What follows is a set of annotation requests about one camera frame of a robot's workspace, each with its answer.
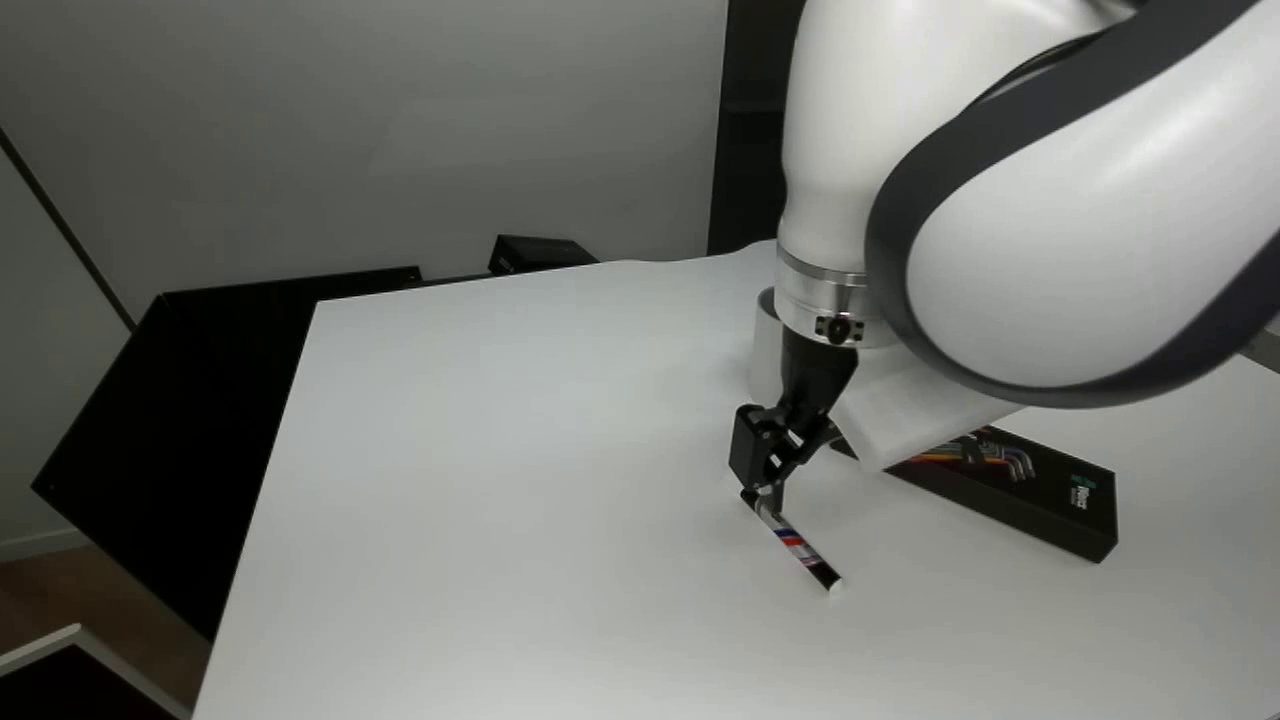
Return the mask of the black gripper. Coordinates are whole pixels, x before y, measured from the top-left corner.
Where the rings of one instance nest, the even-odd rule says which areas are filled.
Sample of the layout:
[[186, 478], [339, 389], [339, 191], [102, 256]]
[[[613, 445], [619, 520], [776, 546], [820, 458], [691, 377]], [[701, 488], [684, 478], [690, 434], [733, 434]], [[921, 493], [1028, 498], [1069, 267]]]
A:
[[740, 482], [750, 504], [781, 507], [784, 504], [784, 454], [791, 441], [791, 461], [809, 466], [820, 450], [853, 458], [853, 445], [828, 422], [833, 403], [859, 370], [858, 349], [815, 344], [801, 334], [784, 336], [781, 349], [781, 415], [763, 403], [740, 403], [733, 422], [729, 470]]

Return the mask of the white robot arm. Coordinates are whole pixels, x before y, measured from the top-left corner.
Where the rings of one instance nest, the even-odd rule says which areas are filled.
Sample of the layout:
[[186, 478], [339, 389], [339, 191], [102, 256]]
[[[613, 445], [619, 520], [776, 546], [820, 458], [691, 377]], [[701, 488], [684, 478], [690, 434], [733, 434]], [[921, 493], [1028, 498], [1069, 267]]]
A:
[[1280, 0], [809, 0], [753, 504], [1186, 389], [1280, 311]]

